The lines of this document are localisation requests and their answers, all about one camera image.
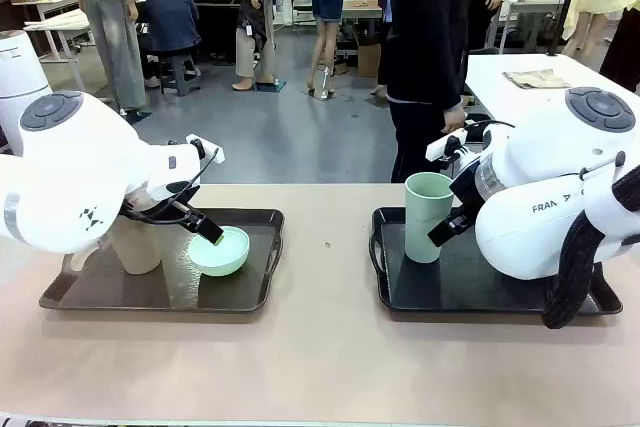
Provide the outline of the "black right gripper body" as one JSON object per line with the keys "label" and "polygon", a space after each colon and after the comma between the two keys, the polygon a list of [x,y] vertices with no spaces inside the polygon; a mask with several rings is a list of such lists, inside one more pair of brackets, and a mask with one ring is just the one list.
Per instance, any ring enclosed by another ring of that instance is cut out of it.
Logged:
{"label": "black right gripper body", "polygon": [[451,210],[453,218],[475,220],[485,200],[476,186],[476,171],[480,166],[479,161],[474,161],[460,170],[453,179],[450,190],[460,201],[458,207]]}

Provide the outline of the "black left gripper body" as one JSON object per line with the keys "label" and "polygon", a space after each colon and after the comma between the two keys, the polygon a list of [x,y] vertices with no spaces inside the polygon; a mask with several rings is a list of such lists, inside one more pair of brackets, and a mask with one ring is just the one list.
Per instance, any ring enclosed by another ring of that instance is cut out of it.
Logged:
{"label": "black left gripper body", "polygon": [[176,202],[169,206],[169,222],[189,232],[197,232],[202,219],[207,217],[189,204],[183,205]]}

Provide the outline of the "person left hand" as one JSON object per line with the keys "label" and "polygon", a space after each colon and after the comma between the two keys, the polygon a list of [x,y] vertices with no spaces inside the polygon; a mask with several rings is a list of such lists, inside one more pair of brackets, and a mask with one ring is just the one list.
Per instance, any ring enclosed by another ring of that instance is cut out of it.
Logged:
{"label": "person left hand", "polygon": [[450,134],[465,126],[466,113],[464,108],[456,106],[443,112],[444,115],[444,127],[442,128],[443,134]]}

